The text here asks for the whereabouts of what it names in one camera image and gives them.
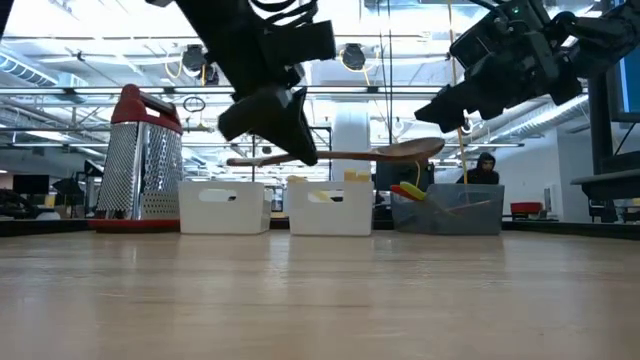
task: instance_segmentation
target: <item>wooden spoon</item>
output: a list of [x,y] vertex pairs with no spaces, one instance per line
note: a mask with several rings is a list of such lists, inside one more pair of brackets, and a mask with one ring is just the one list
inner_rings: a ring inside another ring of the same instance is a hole
[[[422,138],[399,144],[381,146],[367,152],[318,151],[319,159],[350,159],[367,161],[411,162],[430,158],[444,147],[441,138]],[[295,161],[295,157],[284,154],[259,158],[228,159],[229,166],[265,166]]]

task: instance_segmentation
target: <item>white plastic bin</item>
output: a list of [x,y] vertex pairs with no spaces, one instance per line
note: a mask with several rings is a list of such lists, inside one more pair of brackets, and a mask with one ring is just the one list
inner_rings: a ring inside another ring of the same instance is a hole
[[[341,193],[343,200],[322,201],[314,191]],[[289,183],[286,201],[293,235],[371,235],[372,182]]]
[[183,234],[259,234],[269,230],[272,192],[261,183],[181,182]]

